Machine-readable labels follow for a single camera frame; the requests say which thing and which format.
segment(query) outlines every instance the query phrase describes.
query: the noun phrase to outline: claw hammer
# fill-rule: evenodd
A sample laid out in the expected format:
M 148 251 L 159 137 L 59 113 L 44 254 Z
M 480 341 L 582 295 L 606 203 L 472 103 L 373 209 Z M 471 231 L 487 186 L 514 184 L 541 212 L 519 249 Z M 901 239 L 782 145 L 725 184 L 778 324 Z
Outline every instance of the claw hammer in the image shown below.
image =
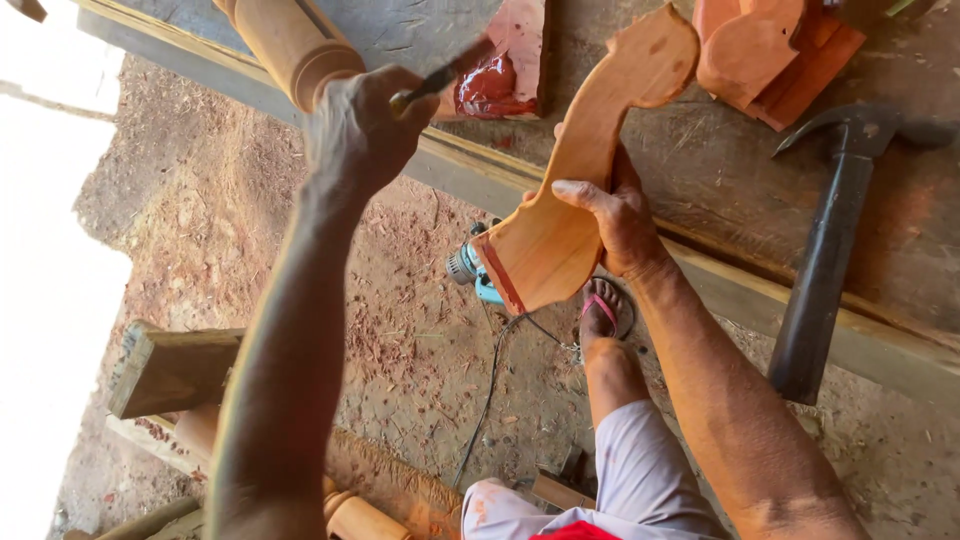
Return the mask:
M 832 152 L 833 178 L 820 195 L 767 371 L 784 399 L 805 405 L 817 403 L 874 158 L 895 135 L 921 148 L 939 148 L 949 146 L 958 131 L 955 122 L 908 119 L 889 105 L 857 103 L 819 114 L 788 137 L 774 156 L 825 126 L 835 126 L 840 135 Z

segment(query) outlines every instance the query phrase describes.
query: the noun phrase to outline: hand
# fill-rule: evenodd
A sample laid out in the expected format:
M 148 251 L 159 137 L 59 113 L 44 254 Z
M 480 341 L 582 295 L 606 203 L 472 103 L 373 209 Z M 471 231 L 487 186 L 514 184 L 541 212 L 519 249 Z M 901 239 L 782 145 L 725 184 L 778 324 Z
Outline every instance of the hand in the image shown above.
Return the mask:
M 422 79 L 398 65 L 343 81 L 331 81 L 307 119 L 310 176 L 301 200 L 362 210 L 417 151 L 420 132 L 440 105 L 422 97 L 394 118 L 390 98 L 413 90 Z
M 558 124 L 555 135 L 559 137 L 562 130 L 563 124 Z M 551 187 L 561 201 L 593 212 L 604 245 L 600 262 L 615 276 L 632 280 L 669 258 L 657 235 L 640 177 L 622 143 L 613 154 L 611 193 L 590 182 L 572 180 L 557 180 Z M 534 195 L 534 191 L 527 192 L 523 200 Z

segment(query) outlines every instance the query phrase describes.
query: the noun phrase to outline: black cable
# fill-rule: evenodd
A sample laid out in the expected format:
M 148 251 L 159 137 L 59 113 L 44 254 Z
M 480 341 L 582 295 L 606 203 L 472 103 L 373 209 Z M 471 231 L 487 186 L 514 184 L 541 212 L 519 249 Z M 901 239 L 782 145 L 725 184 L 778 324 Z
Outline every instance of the black cable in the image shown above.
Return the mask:
M 514 327 L 514 325 L 521 320 L 526 319 L 533 323 L 540 331 L 545 333 L 550 339 L 557 342 L 558 345 L 563 345 L 563 343 L 557 339 L 549 331 L 545 330 L 542 326 L 537 324 L 537 321 L 533 320 L 530 316 L 530 313 L 524 313 L 518 315 L 510 320 L 507 323 L 507 326 L 503 327 L 503 330 L 500 331 L 500 335 L 496 337 L 496 343 L 493 345 L 493 366 L 490 370 L 490 390 L 487 392 L 487 402 L 483 405 L 483 410 L 480 411 L 480 418 L 477 420 L 477 427 L 473 430 L 473 436 L 470 437 L 470 441 L 467 443 L 467 449 L 464 452 L 464 458 L 460 461 L 460 467 L 457 468 L 457 476 L 453 478 L 453 489 L 457 489 L 457 485 L 460 483 L 460 475 L 464 473 L 464 468 L 467 466 L 467 460 L 470 458 L 470 454 L 473 452 L 473 444 L 477 441 L 477 435 L 480 434 L 480 428 L 483 426 L 483 420 L 487 417 L 487 411 L 490 410 L 490 402 L 493 399 L 493 389 L 496 386 L 496 361 L 500 356 L 500 343 L 503 341 L 503 337 L 507 335 L 507 331 Z

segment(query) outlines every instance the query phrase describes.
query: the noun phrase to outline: blue power tool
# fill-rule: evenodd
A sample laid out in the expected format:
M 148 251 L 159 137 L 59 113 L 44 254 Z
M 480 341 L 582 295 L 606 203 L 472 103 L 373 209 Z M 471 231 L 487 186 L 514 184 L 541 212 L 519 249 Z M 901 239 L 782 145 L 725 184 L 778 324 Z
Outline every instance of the blue power tool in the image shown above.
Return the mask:
M 499 222 L 499 219 L 493 220 L 494 225 Z M 478 221 L 470 226 L 470 235 L 477 236 L 486 230 L 487 226 Z M 483 267 L 483 262 L 473 251 L 473 246 L 469 242 L 464 242 L 457 251 L 446 258 L 446 274 L 458 285 L 473 283 L 477 298 L 480 300 L 503 306 L 500 293 L 493 287 L 490 276 L 487 275 L 487 271 Z

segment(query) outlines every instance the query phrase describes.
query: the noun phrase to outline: wooden workbench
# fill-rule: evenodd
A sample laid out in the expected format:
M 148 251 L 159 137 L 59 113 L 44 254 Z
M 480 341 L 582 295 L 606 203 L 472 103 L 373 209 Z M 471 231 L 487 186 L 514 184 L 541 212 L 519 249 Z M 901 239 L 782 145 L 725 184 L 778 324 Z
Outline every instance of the wooden workbench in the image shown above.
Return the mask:
M 135 30 L 101 28 L 101 37 L 300 123 L 299 113 L 271 87 L 262 67 L 210 0 L 78 2 Z M 317 0 L 368 68 L 396 62 L 420 73 L 448 59 L 479 33 L 499 3 Z M 692 1 L 677 3 L 681 12 L 690 14 Z M 536 186 L 553 144 L 553 125 L 563 119 L 576 88 L 603 57 L 605 39 L 634 15 L 659 4 L 660 0 L 633 5 L 553 0 L 546 60 L 548 116 L 538 122 L 439 125 L 439 131 L 421 140 L 420 151 L 405 172 L 480 208 L 509 213 L 519 193 Z M 869 39 L 861 52 L 812 111 L 876 99 L 898 103 L 911 113 L 955 117 L 960 111 L 960 68 L 952 58 L 960 50 L 956 28 L 958 10 L 871 23 L 865 28 Z M 171 60 L 182 50 L 197 58 Z M 621 137 L 643 178 L 661 233 L 696 250 L 684 251 L 686 263 L 694 259 L 701 263 L 684 270 L 688 276 L 697 271 L 708 274 L 694 283 L 708 307 L 776 335 L 783 285 L 789 287 L 801 260 L 819 190 L 828 176 L 824 145 L 811 141 L 770 160 L 783 135 L 714 103 L 696 85 L 664 108 L 632 111 Z M 519 160 L 487 149 L 505 140 L 511 144 L 501 151 Z M 960 274 L 954 262 L 960 255 L 960 212 L 953 210 L 960 208 L 958 167 L 957 145 L 919 154 L 894 143 L 877 161 L 848 274 L 849 311 L 838 319 L 843 328 L 838 328 L 830 358 L 904 394 L 954 409 L 960 409 L 956 354 L 960 295 L 955 292 Z M 681 249 L 676 247 L 675 255 Z M 715 259 L 746 273 L 733 279 L 727 275 L 732 269 Z M 761 298 L 743 306 L 742 291 L 725 289 L 731 280 L 735 286 L 744 280 L 753 283 L 747 288 L 761 291 Z M 764 299 L 774 302 L 764 306 Z M 847 331 L 868 340 L 886 337 L 873 348 L 863 349 L 861 342 L 838 347 L 837 338 L 845 339 Z M 904 345 L 907 353 L 897 349 L 903 339 L 910 342 Z M 944 384 L 933 392 L 935 398 L 925 392 L 930 384 Z

